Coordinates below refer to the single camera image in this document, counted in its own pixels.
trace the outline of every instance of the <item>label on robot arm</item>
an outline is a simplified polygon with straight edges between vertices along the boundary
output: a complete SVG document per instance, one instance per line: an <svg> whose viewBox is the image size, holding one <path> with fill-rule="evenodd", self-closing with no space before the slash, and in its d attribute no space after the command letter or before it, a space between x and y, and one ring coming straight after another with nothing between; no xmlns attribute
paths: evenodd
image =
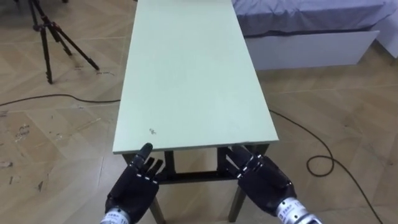
<svg viewBox="0 0 398 224"><path fill-rule="evenodd" d="M100 224L129 224L126 217L116 211L108 212Z"/></svg>
<svg viewBox="0 0 398 224"><path fill-rule="evenodd" d="M294 200L293 202L288 203L285 208L278 213L278 218L283 224L288 224L290 217L289 214L293 211L297 212L303 209L305 209L304 205L302 205L298 200Z"/></svg>

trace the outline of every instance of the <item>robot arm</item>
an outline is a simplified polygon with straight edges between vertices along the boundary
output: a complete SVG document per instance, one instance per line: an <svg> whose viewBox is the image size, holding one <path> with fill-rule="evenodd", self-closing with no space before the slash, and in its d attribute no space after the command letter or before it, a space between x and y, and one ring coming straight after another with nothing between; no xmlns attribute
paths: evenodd
<svg viewBox="0 0 398 224"><path fill-rule="evenodd" d="M134 224L144 216L159 191L155 177L163 164L158 160L153 165L151 157L147 160L152 148L145 144L123 171L108 194L101 224Z"/></svg>
<svg viewBox="0 0 398 224"><path fill-rule="evenodd" d="M261 210L283 224L321 224L296 199L293 184L268 157L252 154L244 146L231 147L228 157L234 163L229 164L228 171Z"/></svg>
<svg viewBox="0 0 398 224"><path fill-rule="evenodd" d="M135 224L148 210L159 190L156 173L163 164L158 160L150 168L155 161L147 160L151 151L147 143L126 167L108 194L101 224ZM228 157L233 161L228 171L261 210L283 224L322 224L296 199L293 184L268 157L252 154L244 146L231 147Z"/></svg>

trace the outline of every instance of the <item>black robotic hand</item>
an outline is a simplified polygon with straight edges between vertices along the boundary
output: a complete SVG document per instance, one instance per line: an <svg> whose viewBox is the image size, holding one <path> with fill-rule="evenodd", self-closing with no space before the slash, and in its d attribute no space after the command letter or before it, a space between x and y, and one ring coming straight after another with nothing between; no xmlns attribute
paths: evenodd
<svg viewBox="0 0 398 224"><path fill-rule="evenodd" d="M231 147L228 157L235 164L228 164L228 171L238 178L238 185L264 212L276 217L278 206L285 199L296 197L290 180L268 157L252 154L244 146Z"/></svg>
<svg viewBox="0 0 398 224"><path fill-rule="evenodd" d="M105 213L119 209L128 214L129 223L137 223L144 216L159 190L155 175L163 164L158 160L153 165L155 159L151 157L145 163L151 151L152 145L145 144L128 164L108 194Z"/></svg>

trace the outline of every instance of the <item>floor scratch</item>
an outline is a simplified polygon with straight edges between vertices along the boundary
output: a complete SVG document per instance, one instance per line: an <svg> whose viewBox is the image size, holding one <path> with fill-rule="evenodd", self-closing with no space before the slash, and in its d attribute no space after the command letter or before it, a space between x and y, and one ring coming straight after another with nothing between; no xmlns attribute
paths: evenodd
<svg viewBox="0 0 398 224"><path fill-rule="evenodd" d="M0 118L5 118L8 114L8 111L0 111Z"/></svg>
<svg viewBox="0 0 398 224"><path fill-rule="evenodd" d="M12 162L0 162L0 169L12 167L12 165L13 165Z"/></svg>
<svg viewBox="0 0 398 224"><path fill-rule="evenodd" d="M88 126L94 124L95 122L98 122L101 118L97 118L94 121L90 121L89 123L83 124L82 126L80 126L79 128L76 128L77 131L82 130L83 128L87 128Z"/></svg>
<svg viewBox="0 0 398 224"><path fill-rule="evenodd" d="M58 133L58 134L57 134L57 137L55 138L55 140L56 140L56 141L59 141L59 140L61 140L62 138L63 138L62 134L61 134L61 133Z"/></svg>
<svg viewBox="0 0 398 224"><path fill-rule="evenodd" d="M101 162L101 169L99 170L99 176L98 176L98 184L97 184L97 186L100 186L100 180L101 180L102 169L103 169L103 167L104 167L104 160L105 160L105 157L103 156L103 157L102 157L102 162Z"/></svg>
<svg viewBox="0 0 398 224"><path fill-rule="evenodd" d="M40 144L37 144L37 145L35 145L33 148L34 148L34 149L37 149L37 148L43 146L44 144L46 144L46 142L42 142L42 143L40 143Z"/></svg>
<svg viewBox="0 0 398 224"><path fill-rule="evenodd" d="M42 187L43 187L43 182L41 181L41 182L38 184L38 186L37 186L39 192L42 191Z"/></svg>
<svg viewBox="0 0 398 224"><path fill-rule="evenodd" d="M28 134L30 133L29 128L30 128L30 126L26 125L26 124L24 124L21 127L19 127L19 131L15 135L15 138L16 138L15 142L19 142L21 140L24 140L28 136Z"/></svg>

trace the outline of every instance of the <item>wooden floor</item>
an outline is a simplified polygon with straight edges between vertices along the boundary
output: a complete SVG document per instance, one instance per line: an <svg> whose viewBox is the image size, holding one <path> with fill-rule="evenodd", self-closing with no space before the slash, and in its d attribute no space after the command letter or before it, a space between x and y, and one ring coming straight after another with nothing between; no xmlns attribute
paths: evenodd
<svg viewBox="0 0 398 224"><path fill-rule="evenodd" d="M69 93L88 100L121 95L136 3L41 0L51 19L101 67L70 59L49 36L55 83L45 79L40 35L26 1L0 1L0 104ZM398 223L398 65L373 45L357 66L259 72L267 102L319 135L357 178L384 223ZM124 169L111 146L118 103L45 98L0 108L0 223L99 223L106 194ZM268 155L292 179L299 199L325 223L377 223L359 190L337 167L312 177L306 160L326 154L311 135L274 116L280 142ZM211 170L215 150L176 154L177 170ZM316 172L329 161L312 164ZM226 223L236 182L161 186L169 223ZM147 213L141 223L154 223ZM250 200L237 223L278 223Z"/></svg>

